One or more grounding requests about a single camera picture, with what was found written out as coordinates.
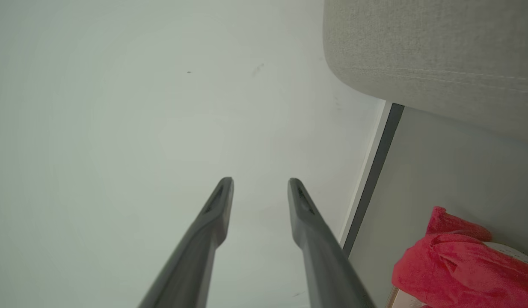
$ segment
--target baseboard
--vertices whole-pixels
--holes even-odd
[[[363,160],[362,172],[360,172],[356,182],[346,220],[340,233],[340,246],[343,247],[346,256],[350,255],[362,218],[370,203],[397,125],[403,114],[404,106],[402,105],[383,100],[381,104],[382,110],[375,121],[374,132]]]

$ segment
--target white floor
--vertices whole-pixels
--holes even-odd
[[[0,308],[134,307],[221,177],[210,308],[308,306],[286,185],[335,234],[380,114],[322,0],[0,0]]]
[[[377,307],[434,206],[528,255],[528,144],[405,107],[350,255]]]

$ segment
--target red fabric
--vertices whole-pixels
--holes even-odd
[[[392,283],[433,308],[528,308],[528,264],[483,244],[491,238],[435,207],[426,236],[397,262]]]

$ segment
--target fabric upholstery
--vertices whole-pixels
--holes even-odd
[[[325,0],[323,35],[352,88],[528,141],[528,0]]]

